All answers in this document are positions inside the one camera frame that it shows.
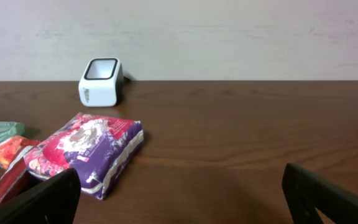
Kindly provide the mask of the red purple tissue pack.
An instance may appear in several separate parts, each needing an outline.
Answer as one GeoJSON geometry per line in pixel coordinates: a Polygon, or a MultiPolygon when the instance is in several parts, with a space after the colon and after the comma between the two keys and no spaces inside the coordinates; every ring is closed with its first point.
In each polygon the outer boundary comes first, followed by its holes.
{"type": "Polygon", "coordinates": [[[24,161],[41,180],[73,168],[82,192],[103,200],[143,144],[140,121],[78,113],[32,148],[24,161]]]}

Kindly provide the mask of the small orange snack packet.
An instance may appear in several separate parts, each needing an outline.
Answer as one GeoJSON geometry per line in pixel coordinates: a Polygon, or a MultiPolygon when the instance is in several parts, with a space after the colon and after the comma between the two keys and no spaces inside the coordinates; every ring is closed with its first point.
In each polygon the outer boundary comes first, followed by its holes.
{"type": "Polygon", "coordinates": [[[14,156],[21,148],[21,143],[25,138],[22,136],[13,136],[0,142],[0,167],[7,169],[14,159],[14,156]]]}

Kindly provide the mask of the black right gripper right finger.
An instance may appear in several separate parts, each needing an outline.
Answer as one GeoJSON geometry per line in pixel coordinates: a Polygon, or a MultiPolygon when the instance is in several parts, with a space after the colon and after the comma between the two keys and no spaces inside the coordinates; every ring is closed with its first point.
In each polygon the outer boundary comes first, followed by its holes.
{"type": "Polygon", "coordinates": [[[358,196],[297,164],[288,163],[282,189],[294,223],[358,223],[358,196]]]}

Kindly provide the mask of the long orange red snack bag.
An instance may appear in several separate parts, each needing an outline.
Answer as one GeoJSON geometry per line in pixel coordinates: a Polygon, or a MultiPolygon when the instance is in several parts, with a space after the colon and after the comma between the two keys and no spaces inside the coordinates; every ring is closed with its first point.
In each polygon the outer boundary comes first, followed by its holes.
{"type": "Polygon", "coordinates": [[[24,156],[39,143],[27,138],[21,143],[21,148],[0,178],[0,205],[36,184],[37,181],[26,171],[24,156]]]}

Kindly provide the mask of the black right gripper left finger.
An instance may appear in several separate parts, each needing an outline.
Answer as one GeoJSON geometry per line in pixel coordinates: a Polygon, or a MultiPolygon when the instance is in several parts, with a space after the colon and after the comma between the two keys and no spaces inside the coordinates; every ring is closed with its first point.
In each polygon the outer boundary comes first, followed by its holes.
{"type": "Polygon", "coordinates": [[[73,223],[81,194],[73,168],[0,205],[0,223],[73,223]]]}

